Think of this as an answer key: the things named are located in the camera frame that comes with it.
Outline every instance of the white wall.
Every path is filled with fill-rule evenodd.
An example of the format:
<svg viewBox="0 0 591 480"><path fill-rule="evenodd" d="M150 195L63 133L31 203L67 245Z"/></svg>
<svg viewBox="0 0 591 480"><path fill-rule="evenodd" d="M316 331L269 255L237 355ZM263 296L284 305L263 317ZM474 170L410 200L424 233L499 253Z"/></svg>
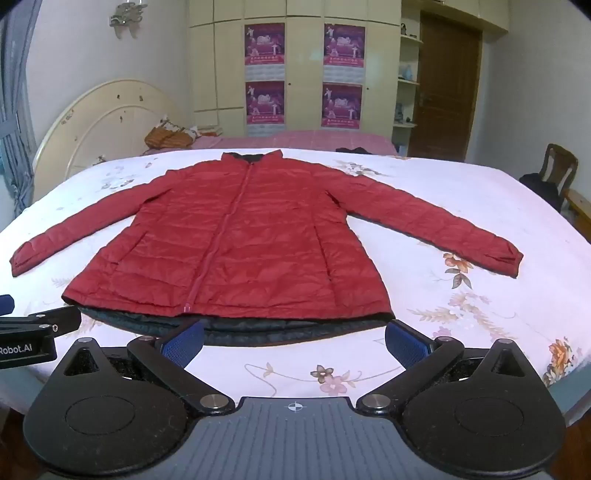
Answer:
<svg viewBox="0 0 591 480"><path fill-rule="evenodd" d="M109 17L123 0L43 0L27 61L35 139L80 95L108 80L160 88L190 118L187 0L148 0L137 38Z"/></svg>
<svg viewBox="0 0 591 480"><path fill-rule="evenodd" d="M488 82L490 78L491 45L496 39L487 32L482 33L482 51L480 53L480 75L478 81L478 95L474 109L474 119L468 149L466 150L466 163L477 163L476 153L484 127L486 96L488 94Z"/></svg>
<svg viewBox="0 0 591 480"><path fill-rule="evenodd" d="M511 32L489 54L476 163L518 178L557 143L579 158L573 187L591 199L591 21L568 0L511 0Z"/></svg>

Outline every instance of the wooden floor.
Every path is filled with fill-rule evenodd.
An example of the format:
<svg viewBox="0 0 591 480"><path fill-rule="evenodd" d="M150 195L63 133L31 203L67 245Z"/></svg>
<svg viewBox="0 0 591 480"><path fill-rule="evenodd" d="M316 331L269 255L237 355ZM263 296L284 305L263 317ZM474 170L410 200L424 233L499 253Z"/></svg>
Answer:
<svg viewBox="0 0 591 480"><path fill-rule="evenodd" d="M34 480L41 473L22 438L22 415L11 410L0 434L0 480ZM551 473L556 480L591 480L591 411L567 430Z"/></svg>

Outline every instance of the headboard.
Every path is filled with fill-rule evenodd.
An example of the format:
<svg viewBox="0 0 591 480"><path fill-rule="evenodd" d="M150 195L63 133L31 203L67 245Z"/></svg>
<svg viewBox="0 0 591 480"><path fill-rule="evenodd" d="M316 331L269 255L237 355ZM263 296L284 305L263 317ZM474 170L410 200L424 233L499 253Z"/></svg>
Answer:
<svg viewBox="0 0 591 480"><path fill-rule="evenodd" d="M139 80L114 80L86 92L57 118L35 154L33 201L96 163L141 155L148 149L145 136L164 115L185 125L172 100Z"/></svg>

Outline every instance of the black clamp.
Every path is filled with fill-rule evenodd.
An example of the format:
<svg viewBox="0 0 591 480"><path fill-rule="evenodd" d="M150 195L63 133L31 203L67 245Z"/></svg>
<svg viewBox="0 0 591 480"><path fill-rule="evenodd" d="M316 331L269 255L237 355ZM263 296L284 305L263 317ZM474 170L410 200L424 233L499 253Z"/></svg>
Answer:
<svg viewBox="0 0 591 480"><path fill-rule="evenodd" d="M80 322L80 311L75 307L46 310L27 317L1 317L0 369L55 360L54 339L75 332Z"/></svg>

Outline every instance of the floral bedsheet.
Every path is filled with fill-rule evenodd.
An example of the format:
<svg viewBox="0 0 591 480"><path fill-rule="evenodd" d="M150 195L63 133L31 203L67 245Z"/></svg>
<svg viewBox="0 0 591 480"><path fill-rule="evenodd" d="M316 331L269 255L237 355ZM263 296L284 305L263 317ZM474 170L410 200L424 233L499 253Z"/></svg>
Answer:
<svg viewBox="0 0 591 480"><path fill-rule="evenodd" d="M269 150L238 150L262 153ZM284 156L323 163L406 190L513 242L524 259L517 279L493 274L451 252L357 218L351 228L382 275L397 318L429 337L451 335L470 347L517 341L544 383L554 384L591 357L591 245L543 200L501 171L422 158L283 149ZM178 151L99 164L68 179L0 233L0 293L15 298L13 315L60 307L65 286L99 248L128 226L122 220L12 278L8 263L24 241L120 189L169 168L220 158L222 150ZM56 340L59 357L82 336L125 345L133 333L83 318ZM56 362L12 369L39 379ZM204 347L187 370L238 401L243 396L324 397L353 402L403 371L384 345L384 328L264 348ZM0 400L26 411L30 400L0 371Z"/></svg>

